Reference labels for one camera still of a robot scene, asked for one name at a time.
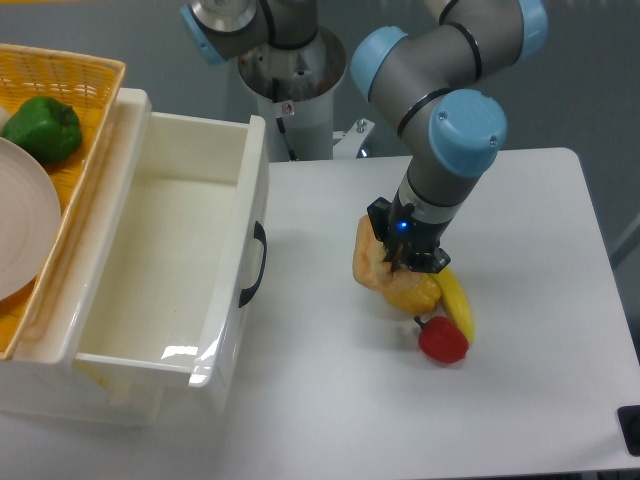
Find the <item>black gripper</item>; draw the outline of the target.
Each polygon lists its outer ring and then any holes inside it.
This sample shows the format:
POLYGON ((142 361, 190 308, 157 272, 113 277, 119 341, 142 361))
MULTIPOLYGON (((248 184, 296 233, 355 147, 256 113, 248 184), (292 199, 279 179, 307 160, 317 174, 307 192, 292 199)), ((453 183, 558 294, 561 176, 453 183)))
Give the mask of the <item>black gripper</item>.
POLYGON ((376 239, 384 244, 383 262, 391 271, 408 269, 439 273, 450 256, 440 239, 451 223, 451 207, 425 201, 408 191, 398 191, 392 201, 379 197, 367 207, 376 239))

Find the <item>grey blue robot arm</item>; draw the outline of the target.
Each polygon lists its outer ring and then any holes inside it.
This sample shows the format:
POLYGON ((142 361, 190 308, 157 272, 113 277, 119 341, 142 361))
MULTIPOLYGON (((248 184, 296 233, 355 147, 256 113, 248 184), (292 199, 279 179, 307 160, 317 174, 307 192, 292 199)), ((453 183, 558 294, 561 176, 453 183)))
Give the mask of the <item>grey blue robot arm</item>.
POLYGON ((438 1, 437 27, 417 38, 387 26, 347 56, 313 1, 188 1, 184 25, 205 60, 235 61, 267 123, 274 161, 333 153, 333 92, 345 76, 392 127, 412 159, 392 200, 367 210, 392 270, 437 273, 440 239, 507 135, 482 78, 539 51, 539 1, 438 1))

